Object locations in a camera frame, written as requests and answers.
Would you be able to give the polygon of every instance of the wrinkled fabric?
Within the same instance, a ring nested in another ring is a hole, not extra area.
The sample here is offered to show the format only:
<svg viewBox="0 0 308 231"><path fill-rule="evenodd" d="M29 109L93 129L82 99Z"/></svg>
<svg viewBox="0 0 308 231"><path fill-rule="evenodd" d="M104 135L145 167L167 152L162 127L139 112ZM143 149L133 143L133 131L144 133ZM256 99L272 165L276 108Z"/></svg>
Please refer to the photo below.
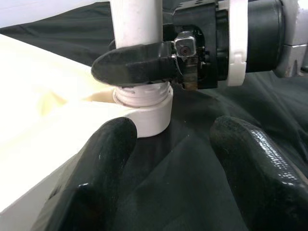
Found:
<svg viewBox="0 0 308 231"><path fill-rule="evenodd" d="M170 22L178 2L164 1L164 22ZM108 3L0 33L86 65L113 40ZM247 74L241 87L173 87L169 127L139 139L124 168L113 230L247 230L209 142L210 127L219 116L263 129L308 176L308 78L279 79L264 72Z"/></svg>

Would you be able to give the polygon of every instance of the black cloth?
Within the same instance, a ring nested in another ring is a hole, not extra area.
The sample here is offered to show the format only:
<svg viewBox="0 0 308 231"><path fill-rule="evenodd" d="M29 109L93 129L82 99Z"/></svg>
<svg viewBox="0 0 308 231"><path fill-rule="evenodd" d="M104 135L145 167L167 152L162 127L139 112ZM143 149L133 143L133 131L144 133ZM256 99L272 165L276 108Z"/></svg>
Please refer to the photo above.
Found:
<svg viewBox="0 0 308 231"><path fill-rule="evenodd" d="M164 1L164 21L179 1ZM95 3L0 33L91 65L113 40L108 3ZM308 78L247 74L241 87L184 91L174 86L172 118L138 139L119 186L113 230L247 230L209 142L227 115L262 128L308 176Z"/></svg>

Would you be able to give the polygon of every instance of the white pipe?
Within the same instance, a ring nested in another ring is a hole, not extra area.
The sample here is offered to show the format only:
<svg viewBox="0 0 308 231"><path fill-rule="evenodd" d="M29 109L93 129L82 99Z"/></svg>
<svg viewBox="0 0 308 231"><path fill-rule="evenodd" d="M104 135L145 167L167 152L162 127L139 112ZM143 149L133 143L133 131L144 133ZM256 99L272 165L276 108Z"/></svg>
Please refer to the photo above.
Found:
<svg viewBox="0 0 308 231"><path fill-rule="evenodd" d="M110 5L117 48L163 40L162 0L111 0ZM115 97L128 106L151 106L167 97L164 89L168 86L169 83L159 83L129 90L117 88Z"/></svg>

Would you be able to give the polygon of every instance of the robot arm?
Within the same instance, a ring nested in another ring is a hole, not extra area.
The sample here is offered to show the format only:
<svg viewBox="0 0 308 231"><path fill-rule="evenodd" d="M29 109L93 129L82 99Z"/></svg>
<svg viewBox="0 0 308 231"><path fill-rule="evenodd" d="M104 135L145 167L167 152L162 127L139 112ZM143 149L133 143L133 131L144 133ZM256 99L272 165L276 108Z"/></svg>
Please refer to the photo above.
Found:
<svg viewBox="0 0 308 231"><path fill-rule="evenodd" d="M173 81L188 90L239 86L246 72L308 75L305 0L192 0L164 25L164 42L114 49L92 66L104 83Z"/></svg>

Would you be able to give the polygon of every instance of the black fabric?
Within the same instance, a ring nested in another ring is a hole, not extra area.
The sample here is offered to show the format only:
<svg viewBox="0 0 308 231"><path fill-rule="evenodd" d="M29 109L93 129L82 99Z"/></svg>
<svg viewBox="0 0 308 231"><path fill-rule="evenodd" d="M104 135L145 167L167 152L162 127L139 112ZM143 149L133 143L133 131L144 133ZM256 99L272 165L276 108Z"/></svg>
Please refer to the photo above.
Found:
<svg viewBox="0 0 308 231"><path fill-rule="evenodd" d="M178 2L164 1L165 22ZM108 3L0 33L87 65L113 40ZM170 126L139 139L124 168L113 230L247 230L211 148L210 127L223 115L248 121L308 176L307 89L305 77L278 79L272 72L248 74L241 87L189 92L174 86Z"/></svg>

